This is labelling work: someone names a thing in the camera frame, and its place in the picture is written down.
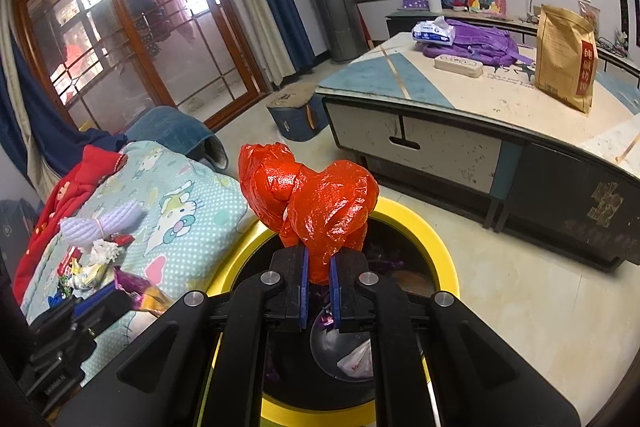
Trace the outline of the red plastic bag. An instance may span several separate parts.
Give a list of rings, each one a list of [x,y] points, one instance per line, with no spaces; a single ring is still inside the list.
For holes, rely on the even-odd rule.
[[[238,168],[258,219],[284,246],[307,248],[311,283],[329,283],[331,258],[341,249],[361,251],[380,195],[367,169],[341,159],[314,171],[282,143],[243,145]]]

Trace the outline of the purple snack wrapper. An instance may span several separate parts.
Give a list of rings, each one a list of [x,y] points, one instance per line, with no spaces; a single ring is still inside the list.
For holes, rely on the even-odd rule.
[[[159,317],[174,303],[163,291],[146,277],[114,268],[114,285],[126,293],[132,302],[132,309],[148,312]]]

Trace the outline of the marble top coffee table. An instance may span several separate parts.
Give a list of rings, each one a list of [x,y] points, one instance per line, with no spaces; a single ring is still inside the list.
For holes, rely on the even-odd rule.
[[[589,113],[535,87],[535,52],[477,77],[399,34],[318,86],[335,144],[376,179],[613,271],[639,259],[639,89],[598,72]]]

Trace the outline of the red blanket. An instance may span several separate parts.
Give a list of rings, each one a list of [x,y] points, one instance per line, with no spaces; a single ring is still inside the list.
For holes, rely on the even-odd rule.
[[[44,204],[25,254],[18,262],[14,274],[13,295],[19,305],[44,251],[60,231],[60,221],[72,217],[98,186],[109,176],[118,173],[126,162],[127,155],[124,153],[109,152],[93,145],[86,145],[81,161],[55,185]]]

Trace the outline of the hello kitty teal quilt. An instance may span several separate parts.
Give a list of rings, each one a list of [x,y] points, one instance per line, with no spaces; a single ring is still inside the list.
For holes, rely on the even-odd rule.
[[[99,217],[130,200],[141,202],[145,214],[134,228],[119,233],[134,236],[134,241],[122,248],[98,289],[111,283],[114,268],[121,267],[146,277],[171,300],[187,291],[204,291],[250,224],[252,214],[239,182],[152,141],[132,142],[115,153],[127,155],[126,165],[106,178],[72,217]],[[75,296],[56,273],[70,247],[58,231],[44,251],[20,304],[27,321],[52,303]]]

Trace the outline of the brown paper snack bag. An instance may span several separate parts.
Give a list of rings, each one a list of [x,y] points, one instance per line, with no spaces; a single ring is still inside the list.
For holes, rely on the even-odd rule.
[[[598,61],[593,24],[573,11],[543,4],[536,40],[535,87],[589,114]]]

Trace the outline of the blue curtain left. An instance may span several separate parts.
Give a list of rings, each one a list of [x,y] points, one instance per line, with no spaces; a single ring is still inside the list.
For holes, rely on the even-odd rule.
[[[126,135],[81,131],[67,122],[35,80],[11,31],[1,31],[1,146],[42,200],[81,161],[87,145],[118,152],[126,143]]]

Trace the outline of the red snack bar wrapper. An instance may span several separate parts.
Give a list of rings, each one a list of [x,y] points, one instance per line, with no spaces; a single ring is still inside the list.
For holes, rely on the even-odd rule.
[[[113,243],[120,248],[128,247],[134,241],[134,236],[130,234],[111,234],[107,237],[107,242]]]

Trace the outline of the lavender foam fruit net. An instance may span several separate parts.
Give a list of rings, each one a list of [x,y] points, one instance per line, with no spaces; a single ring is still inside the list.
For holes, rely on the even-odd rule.
[[[130,200],[99,217],[69,217],[60,221],[60,231],[65,242],[74,247],[91,246],[98,239],[128,232],[143,218],[145,210],[141,202]]]

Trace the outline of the red cylindrical bottle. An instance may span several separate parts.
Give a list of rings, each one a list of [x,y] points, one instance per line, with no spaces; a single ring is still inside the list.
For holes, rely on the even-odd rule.
[[[76,265],[77,261],[81,258],[84,252],[78,247],[70,247],[67,249],[65,256],[58,264],[58,269],[56,269],[56,273],[58,273],[59,277],[68,277],[70,273],[73,272],[74,265]]]

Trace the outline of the tissue pack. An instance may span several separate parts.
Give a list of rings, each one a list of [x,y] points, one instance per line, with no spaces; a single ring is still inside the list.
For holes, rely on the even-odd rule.
[[[411,37],[415,42],[452,46],[456,38],[456,28],[439,16],[434,20],[416,23],[412,28]]]

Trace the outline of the purple cloth bag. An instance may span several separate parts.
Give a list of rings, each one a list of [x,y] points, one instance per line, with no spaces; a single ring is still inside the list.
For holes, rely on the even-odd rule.
[[[533,60],[518,50],[511,35],[495,27],[474,26],[461,20],[445,22],[454,30],[449,46],[445,43],[425,43],[423,55],[435,58],[442,54],[468,58],[486,66],[508,67],[516,62],[532,65]]]

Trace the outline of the wooden glass sliding door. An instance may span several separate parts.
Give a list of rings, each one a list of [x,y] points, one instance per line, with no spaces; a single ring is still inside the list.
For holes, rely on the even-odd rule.
[[[124,130],[156,106],[210,129],[268,91],[231,0],[12,0],[44,92],[79,128]]]

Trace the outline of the white foam fruit net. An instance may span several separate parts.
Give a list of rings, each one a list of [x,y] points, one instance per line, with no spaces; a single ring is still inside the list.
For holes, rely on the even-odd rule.
[[[122,253],[122,247],[117,243],[96,239],[89,254],[90,265],[109,265],[117,260]]]

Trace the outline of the yellow white snack packet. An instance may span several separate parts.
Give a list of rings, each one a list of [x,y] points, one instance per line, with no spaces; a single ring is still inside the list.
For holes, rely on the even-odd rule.
[[[110,265],[110,262],[81,265],[73,259],[67,267],[62,286],[70,295],[90,295],[101,286]]]

